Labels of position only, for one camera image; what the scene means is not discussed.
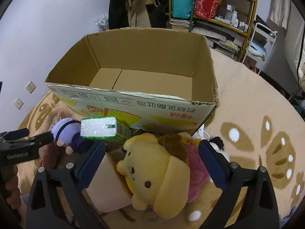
white curtain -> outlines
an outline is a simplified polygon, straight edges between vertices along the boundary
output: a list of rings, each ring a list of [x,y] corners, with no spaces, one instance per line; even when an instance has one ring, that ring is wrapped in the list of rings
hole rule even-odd
[[[290,14],[290,0],[273,0],[269,19],[279,27],[287,29]]]

blue gripper pad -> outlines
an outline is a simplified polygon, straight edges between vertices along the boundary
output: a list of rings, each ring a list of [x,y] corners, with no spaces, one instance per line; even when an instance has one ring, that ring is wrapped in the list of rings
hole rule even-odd
[[[101,141],[99,145],[92,152],[91,156],[85,162],[83,167],[78,172],[78,182],[76,190],[81,192],[83,189],[88,188],[100,163],[105,156],[105,143]]]
[[[208,170],[215,186],[222,189],[222,191],[226,190],[228,187],[228,176],[219,162],[222,161],[223,163],[226,163],[227,160],[225,157],[221,153],[216,152],[207,140],[202,140],[199,143],[198,151],[199,156]]]

red bag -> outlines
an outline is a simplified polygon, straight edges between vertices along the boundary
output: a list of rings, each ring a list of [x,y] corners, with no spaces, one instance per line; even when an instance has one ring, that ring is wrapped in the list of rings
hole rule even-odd
[[[223,0],[196,0],[194,14],[204,19],[213,19],[222,2]]]

human hand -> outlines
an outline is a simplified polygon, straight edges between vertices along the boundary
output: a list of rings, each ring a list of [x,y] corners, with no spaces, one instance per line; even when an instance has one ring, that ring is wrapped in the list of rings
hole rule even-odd
[[[7,198],[7,203],[12,207],[12,209],[19,209],[21,206],[20,190],[18,188],[18,168],[17,165],[13,167],[14,176],[5,184],[5,188],[11,191],[10,197]]]

wall outlet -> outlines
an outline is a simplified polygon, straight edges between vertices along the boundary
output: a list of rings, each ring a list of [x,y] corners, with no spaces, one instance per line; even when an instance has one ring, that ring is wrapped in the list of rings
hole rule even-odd
[[[20,100],[20,98],[18,98],[15,102],[14,105],[16,108],[18,108],[19,110],[21,109],[22,105],[23,105],[23,101]]]
[[[31,81],[25,88],[31,94],[36,89],[36,86]]]

